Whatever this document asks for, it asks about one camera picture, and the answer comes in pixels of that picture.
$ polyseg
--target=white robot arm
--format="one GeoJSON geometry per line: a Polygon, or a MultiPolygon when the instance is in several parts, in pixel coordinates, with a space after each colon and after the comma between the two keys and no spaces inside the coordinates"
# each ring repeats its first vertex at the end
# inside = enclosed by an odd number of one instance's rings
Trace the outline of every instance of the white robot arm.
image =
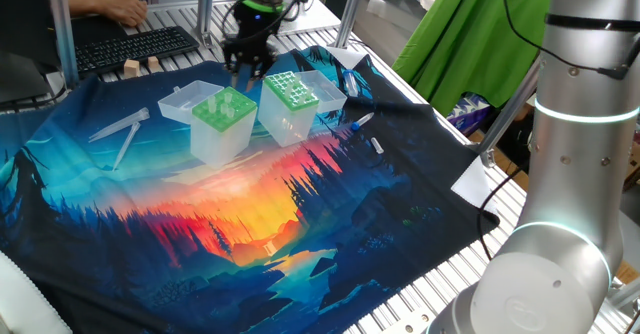
{"type": "Polygon", "coordinates": [[[640,0],[551,0],[543,47],[557,56],[541,53],[523,213],[480,281],[428,334],[589,331],[622,260],[639,32],[640,0]]]}

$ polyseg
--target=green curtain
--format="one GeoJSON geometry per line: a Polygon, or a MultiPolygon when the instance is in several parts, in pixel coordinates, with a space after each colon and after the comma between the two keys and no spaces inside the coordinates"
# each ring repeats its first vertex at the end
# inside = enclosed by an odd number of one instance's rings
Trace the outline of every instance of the green curtain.
{"type": "MultiPolygon", "coordinates": [[[[508,0],[520,34],[542,44],[549,0],[508,0]]],[[[436,0],[393,69],[443,115],[472,92],[502,106],[537,49],[509,28],[502,0],[436,0]]]]}

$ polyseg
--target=black keyboard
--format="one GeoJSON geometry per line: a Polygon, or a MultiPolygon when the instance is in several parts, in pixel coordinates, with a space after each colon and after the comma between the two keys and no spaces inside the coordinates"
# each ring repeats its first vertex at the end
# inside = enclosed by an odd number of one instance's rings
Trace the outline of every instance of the black keyboard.
{"type": "Polygon", "coordinates": [[[111,39],[76,47],[78,73],[85,77],[90,73],[105,73],[122,69],[127,59],[146,62],[157,58],[184,53],[199,46],[198,42],[182,27],[168,27],[127,38],[111,39]]]}

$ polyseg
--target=metal table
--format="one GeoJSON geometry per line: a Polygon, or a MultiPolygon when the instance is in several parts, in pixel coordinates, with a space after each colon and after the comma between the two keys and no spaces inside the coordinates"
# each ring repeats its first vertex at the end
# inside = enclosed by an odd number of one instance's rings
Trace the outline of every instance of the metal table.
{"type": "MultiPolygon", "coordinates": [[[[233,0],[214,0],[211,18],[211,31],[217,44],[222,40],[220,26],[222,17],[231,6],[233,0]]],[[[287,24],[283,31],[270,42],[279,50],[285,53],[293,49],[303,50],[313,45],[327,46],[336,41],[338,34],[337,24],[339,21],[326,7],[319,1],[314,6],[319,6],[318,11],[323,12],[320,16],[315,16],[316,27],[319,29],[306,30],[309,23],[293,22],[287,24]]],[[[233,18],[229,18],[232,27],[235,26],[233,18]]],[[[156,5],[149,7],[148,17],[143,24],[137,28],[127,29],[129,34],[144,32],[151,29],[158,29],[164,26],[180,25],[192,32],[197,22],[197,2],[179,3],[173,5],[156,5]]],[[[386,65],[371,49],[358,43],[359,40],[351,34],[348,47],[356,52],[369,54],[376,68],[394,84],[407,98],[414,103],[426,103],[426,101],[416,93],[406,82],[386,65]]],[[[203,46],[186,54],[179,54],[170,58],[160,60],[164,71],[184,69],[197,65],[206,60],[222,62],[222,52],[219,45],[211,49],[203,46]]],[[[146,66],[141,67],[142,75],[149,74],[146,66]]],[[[124,73],[122,70],[103,74],[100,78],[105,82],[122,80],[124,73]]],[[[46,100],[50,95],[34,99],[34,101],[46,100]]],[[[455,129],[444,117],[437,114],[441,125],[451,132],[463,144],[471,142],[455,129]]],[[[497,167],[485,169],[492,188],[495,188],[507,176],[497,167]]],[[[510,182],[495,196],[498,211],[500,213],[500,226],[487,234],[485,240],[492,254],[495,254],[500,246],[507,240],[508,236],[518,221],[518,217],[525,202],[526,193],[514,182],[510,182]]],[[[453,300],[456,295],[475,283],[487,265],[486,257],[479,241],[475,241],[470,246],[464,248],[459,253],[449,258],[437,268],[418,278],[412,284],[404,288],[400,293],[389,299],[386,303],[374,309],[373,312],[361,318],[352,325],[346,333],[350,334],[371,334],[371,333],[404,333],[409,332],[407,325],[420,322],[426,319],[431,321],[437,313],[453,300]]],[[[589,333],[614,334],[624,331],[630,319],[608,302],[605,302],[598,317],[589,333]]]]}

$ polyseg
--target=transparent plastic box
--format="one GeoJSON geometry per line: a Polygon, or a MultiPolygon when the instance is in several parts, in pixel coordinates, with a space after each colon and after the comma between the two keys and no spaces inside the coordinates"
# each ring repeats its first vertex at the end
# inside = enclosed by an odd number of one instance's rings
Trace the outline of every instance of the transparent plastic box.
{"type": "Polygon", "coordinates": [[[258,120],[281,147],[307,139],[316,113],[340,110],[347,97],[321,72],[265,78],[258,120]]]}
{"type": "Polygon", "coordinates": [[[191,154],[220,168],[240,154],[251,139],[257,104],[227,87],[196,105],[191,118],[191,154]]]}
{"type": "Polygon", "coordinates": [[[191,124],[193,107],[216,94],[223,87],[196,80],[182,89],[179,87],[173,89],[173,94],[158,101],[162,116],[184,124],[191,124]]]}

